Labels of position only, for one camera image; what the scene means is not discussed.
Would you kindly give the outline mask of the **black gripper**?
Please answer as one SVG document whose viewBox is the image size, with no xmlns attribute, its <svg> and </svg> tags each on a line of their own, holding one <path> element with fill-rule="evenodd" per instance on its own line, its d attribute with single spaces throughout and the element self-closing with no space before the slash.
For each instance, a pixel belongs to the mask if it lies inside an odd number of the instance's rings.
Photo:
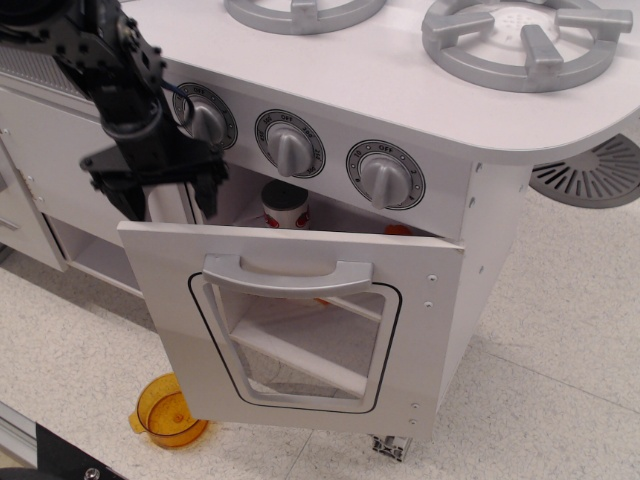
<svg viewBox="0 0 640 480">
<path fill-rule="evenodd" d="M 128 220 L 145 220 L 140 185 L 177 182 L 190 182 L 205 218 L 217 214 L 218 186 L 229 178 L 220 147 L 184 134 L 163 112 L 103 115 L 101 126 L 115 145 L 83 158 L 80 168 Z"/>
</svg>

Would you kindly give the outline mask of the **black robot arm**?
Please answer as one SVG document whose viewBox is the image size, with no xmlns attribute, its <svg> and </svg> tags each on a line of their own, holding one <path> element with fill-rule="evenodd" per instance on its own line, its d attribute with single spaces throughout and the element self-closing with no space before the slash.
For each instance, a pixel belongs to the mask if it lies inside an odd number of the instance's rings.
<svg viewBox="0 0 640 480">
<path fill-rule="evenodd" d="M 114 146 L 80 162 L 124 216 L 147 219 L 145 188 L 188 183 L 201 212 L 217 212 L 228 178 L 221 147 L 187 136 L 174 119 L 162 51 L 117 1 L 4 1 L 1 42 L 48 55 L 98 110 Z"/>
</svg>

